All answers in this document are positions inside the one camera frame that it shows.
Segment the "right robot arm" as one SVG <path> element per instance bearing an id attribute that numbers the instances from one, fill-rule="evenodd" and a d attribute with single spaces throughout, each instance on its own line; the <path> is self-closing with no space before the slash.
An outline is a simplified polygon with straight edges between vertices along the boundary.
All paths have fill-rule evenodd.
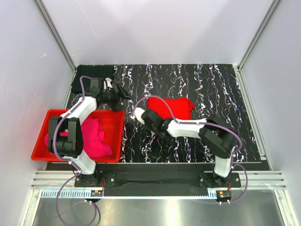
<path id="1" fill-rule="evenodd" d="M 230 183 L 233 153 L 239 137 L 219 117 L 210 116 L 201 120 L 163 119 L 154 110 L 142 111 L 138 121 L 148 130 L 162 138 L 191 137 L 200 139 L 202 144 L 215 156 L 213 175 L 207 180 L 208 186 L 225 186 Z"/>

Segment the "red t shirt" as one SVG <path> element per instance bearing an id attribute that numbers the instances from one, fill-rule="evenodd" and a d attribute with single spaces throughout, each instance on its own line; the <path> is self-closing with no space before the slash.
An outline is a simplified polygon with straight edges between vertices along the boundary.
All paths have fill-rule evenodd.
<path id="1" fill-rule="evenodd" d="M 177 99 L 163 98 L 172 110 L 174 117 L 181 120 L 191 120 L 194 104 L 186 97 Z M 147 100 L 147 107 L 154 110 L 163 119 L 172 118 L 168 107 L 158 98 L 150 97 Z"/>

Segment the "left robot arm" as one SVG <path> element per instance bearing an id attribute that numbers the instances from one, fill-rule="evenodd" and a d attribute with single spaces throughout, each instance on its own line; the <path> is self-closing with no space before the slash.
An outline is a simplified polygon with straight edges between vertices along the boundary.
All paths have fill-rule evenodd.
<path id="1" fill-rule="evenodd" d="M 48 126 L 48 150 L 58 159 L 78 170 L 77 178 L 97 186 L 102 178 L 97 164 L 84 150 L 81 125 L 99 105 L 107 104 L 113 112 L 122 110 L 122 101 L 132 96 L 110 78 L 91 78 L 88 88 L 81 84 L 82 97 L 66 113 L 51 117 Z"/>

